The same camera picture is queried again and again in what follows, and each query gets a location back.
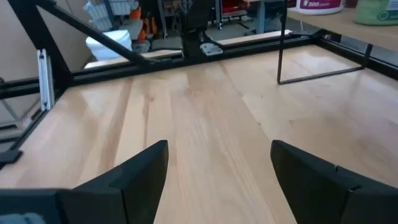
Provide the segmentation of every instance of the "white label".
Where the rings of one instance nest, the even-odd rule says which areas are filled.
[[[398,0],[390,0],[388,2],[387,10],[398,10]]]

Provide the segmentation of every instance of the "wood grain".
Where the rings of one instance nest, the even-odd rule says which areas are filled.
[[[364,26],[354,23],[355,9],[322,16],[304,15],[296,8],[287,11],[287,16],[338,34],[362,40],[385,49],[398,50],[398,26]]]
[[[237,43],[241,43],[241,42],[249,42],[249,41],[254,41],[254,40],[266,39],[266,38],[270,38],[270,37],[278,37],[278,36],[280,36],[280,33],[281,33],[281,31],[274,31],[274,32],[268,32],[268,33],[264,33],[264,34],[249,35],[249,36],[245,36],[245,37],[237,37],[237,38],[219,40],[218,43],[223,44],[223,45],[231,45],[231,44],[237,44]],[[285,34],[289,34],[289,33],[291,33],[291,30],[285,30]],[[157,50],[155,52],[143,53],[141,55],[146,58],[156,58],[156,57],[164,57],[164,56],[171,57],[173,55],[178,55],[181,53],[182,53],[181,50]],[[98,61],[98,62],[90,62],[90,63],[87,63],[85,68],[95,68],[95,67],[100,67],[103,65],[112,65],[112,64],[123,63],[123,62],[128,62],[128,60],[125,59],[124,57],[118,57],[118,58],[102,60],[102,61]]]
[[[282,78],[357,66],[287,49]],[[160,139],[156,223],[295,223],[269,152],[281,139],[398,187],[398,83],[372,70],[279,86],[277,52],[68,89],[0,171],[2,188],[75,187]]]

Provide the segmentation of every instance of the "black metal frame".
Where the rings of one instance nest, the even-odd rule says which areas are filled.
[[[398,67],[395,65],[382,62],[376,58],[370,57],[372,45],[368,46],[365,54],[357,52],[340,44],[323,39],[323,34],[328,34],[327,30],[321,30],[312,35],[308,34],[287,34],[282,32],[280,37],[272,37],[268,39],[253,40],[241,42],[237,44],[224,45],[224,53],[211,57],[183,57],[182,54],[172,54],[158,57],[152,60],[146,59],[139,54],[126,50],[117,42],[106,37],[97,30],[92,29],[84,22],[78,20],[73,15],[59,8],[55,2],[51,0],[8,0],[11,7],[15,11],[22,26],[34,43],[36,49],[46,49],[52,58],[54,88],[56,90],[56,98],[70,86],[84,85],[94,82],[102,82],[115,78],[130,77],[150,72],[156,72],[171,68],[186,67],[199,63],[214,62],[234,57],[242,57],[243,55],[258,54],[279,50],[279,63],[277,82],[280,85],[287,83],[301,82],[321,77],[329,77],[332,75],[342,74],[361,70],[368,66],[381,74],[385,74],[391,78],[397,79]],[[89,68],[79,71],[69,71],[55,41],[53,40],[47,26],[45,25],[37,6],[45,9],[49,13],[55,15],[64,22],[70,24],[79,31],[94,38],[98,42],[112,49],[119,55],[128,59],[128,62],[118,63],[114,65],[105,65],[96,68]],[[287,0],[284,0],[284,15],[282,17],[282,30],[285,30],[287,18]],[[295,78],[291,80],[280,80],[282,69],[283,50],[293,47],[315,44],[324,49],[330,50],[344,58],[348,58],[354,62],[360,63],[357,68],[349,68],[346,70],[311,75],[309,77]],[[28,78],[18,81],[6,82],[0,84],[0,99],[12,98],[16,96],[29,95],[39,92],[39,79]],[[22,136],[11,146],[10,150],[17,150],[27,139],[29,134],[44,118],[47,112],[41,112],[32,124],[24,131]]]

